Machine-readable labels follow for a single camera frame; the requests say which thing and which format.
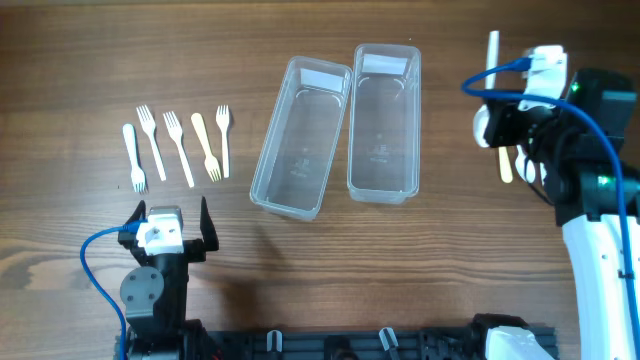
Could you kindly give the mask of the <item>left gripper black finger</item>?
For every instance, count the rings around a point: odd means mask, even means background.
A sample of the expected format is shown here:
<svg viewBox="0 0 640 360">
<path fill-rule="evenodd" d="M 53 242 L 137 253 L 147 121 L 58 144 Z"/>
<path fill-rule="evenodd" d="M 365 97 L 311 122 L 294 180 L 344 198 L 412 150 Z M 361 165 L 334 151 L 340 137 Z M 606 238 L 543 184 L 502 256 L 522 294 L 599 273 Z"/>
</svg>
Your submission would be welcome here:
<svg viewBox="0 0 640 360">
<path fill-rule="evenodd" d="M 201 197 L 200 231 L 205 251 L 218 251 L 219 239 L 204 196 Z"/>
<path fill-rule="evenodd" d="M 141 200 L 133 214 L 130 217 L 130 222 L 138 222 L 146 219 L 146 203 L 144 200 Z"/>
</svg>

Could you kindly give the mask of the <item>yellow spoon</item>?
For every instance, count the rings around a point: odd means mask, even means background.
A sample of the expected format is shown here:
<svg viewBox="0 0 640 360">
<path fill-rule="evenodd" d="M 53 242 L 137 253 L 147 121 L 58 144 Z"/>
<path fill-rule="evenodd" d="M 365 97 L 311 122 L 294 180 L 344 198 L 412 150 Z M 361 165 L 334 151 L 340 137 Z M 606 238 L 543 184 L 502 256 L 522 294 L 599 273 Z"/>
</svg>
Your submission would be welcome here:
<svg viewBox="0 0 640 360">
<path fill-rule="evenodd" d="M 513 181 L 513 173 L 509 159 L 508 149 L 506 147 L 498 148 L 499 173 L 501 180 L 509 184 Z"/>
</svg>

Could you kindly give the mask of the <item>white spoon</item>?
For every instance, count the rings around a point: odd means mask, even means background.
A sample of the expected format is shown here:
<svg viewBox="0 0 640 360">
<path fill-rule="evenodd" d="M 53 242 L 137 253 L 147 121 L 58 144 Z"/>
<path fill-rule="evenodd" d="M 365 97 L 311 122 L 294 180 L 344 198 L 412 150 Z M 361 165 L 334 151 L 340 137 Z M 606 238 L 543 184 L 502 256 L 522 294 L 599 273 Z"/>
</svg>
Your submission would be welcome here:
<svg viewBox="0 0 640 360">
<path fill-rule="evenodd" d="M 535 164 L 528 159 L 521 145 L 518 145 L 516 149 L 518 152 L 515 160 L 516 170 L 523 181 L 533 184 L 536 178 Z"/>
<path fill-rule="evenodd" d="M 546 175 L 547 175 L 547 171 L 545 169 L 544 164 L 543 163 L 539 163 L 539 179 L 540 179 L 540 182 L 541 182 L 542 186 L 544 186 L 544 184 L 545 184 Z"/>
<path fill-rule="evenodd" d="M 486 69 L 490 70 L 498 65 L 499 59 L 499 37 L 500 32 L 498 30 L 491 31 L 489 33 L 487 56 L 486 56 Z M 485 89 L 492 90 L 495 87 L 496 75 L 489 75 L 485 79 Z M 473 135 L 476 143 L 481 148 L 488 148 L 489 145 L 484 138 L 484 134 L 489 122 L 489 111 L 485 104 L 483 104 L 476 112 L 473 119 Z"/>
</svg>

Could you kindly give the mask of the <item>cream yellow fork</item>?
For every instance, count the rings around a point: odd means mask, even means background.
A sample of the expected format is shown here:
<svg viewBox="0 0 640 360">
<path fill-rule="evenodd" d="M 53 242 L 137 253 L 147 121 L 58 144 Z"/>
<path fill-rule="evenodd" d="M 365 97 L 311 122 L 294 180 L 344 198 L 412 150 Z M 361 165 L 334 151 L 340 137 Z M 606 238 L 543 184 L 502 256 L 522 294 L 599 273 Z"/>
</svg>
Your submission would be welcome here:
<svg viewBox="0 0 640 360">
<path fill-rule="evenodd" d="M 209 143 L 206 126 L 203 116 L 200 113 L 191 115 L 191 122 L 204 152 L 204 166 L 212 182 L 220 181 L 222 178 L 218 159 L 213 155 Z"/>
</svg>

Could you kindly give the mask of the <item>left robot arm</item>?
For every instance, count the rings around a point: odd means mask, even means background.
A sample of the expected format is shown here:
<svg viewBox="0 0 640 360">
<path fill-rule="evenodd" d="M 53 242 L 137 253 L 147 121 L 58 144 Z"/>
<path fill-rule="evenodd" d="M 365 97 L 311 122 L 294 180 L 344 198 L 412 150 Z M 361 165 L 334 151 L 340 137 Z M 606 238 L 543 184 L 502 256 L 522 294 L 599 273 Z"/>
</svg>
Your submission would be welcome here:
<svg viewBox="0 0 640 360">
<path fill-rule="evenodd" d="M 116 359 L 221 359 L 222 350 L 202 322 L 186 318 L 189 265 L 206 260 L 219 240 L 205 199 L 200 203 L 201 236 L 183 238 L 178 206 L 147 209 L 140 202 L 118 232 L 118 243 L 139 267 L 120 286 L 125 333 L 116 339 Z"/>
</svg>

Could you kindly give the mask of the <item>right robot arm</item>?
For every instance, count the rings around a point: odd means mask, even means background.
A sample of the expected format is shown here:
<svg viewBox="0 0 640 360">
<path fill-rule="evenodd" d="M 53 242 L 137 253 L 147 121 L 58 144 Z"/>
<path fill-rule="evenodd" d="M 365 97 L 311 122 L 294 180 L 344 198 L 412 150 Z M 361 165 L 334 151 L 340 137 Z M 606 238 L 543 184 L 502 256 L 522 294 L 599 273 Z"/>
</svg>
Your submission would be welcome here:
<svg viewBox="0 0 640 360">
<path fill-rule="evenodd" d="M 513 71 L 524 89 L 476 90 L 488 116 L 490 147 L 517 146 L 522 171 L 540 168 L 544 196 L 573 268 L 585 359 L 639 356 L 639 172 L 619 158 L 637 102 L 633 82 L 601 69 L 568 80 L 560 68 L 537 69 L 525 59 L 481 73 Z"/>
</svg>

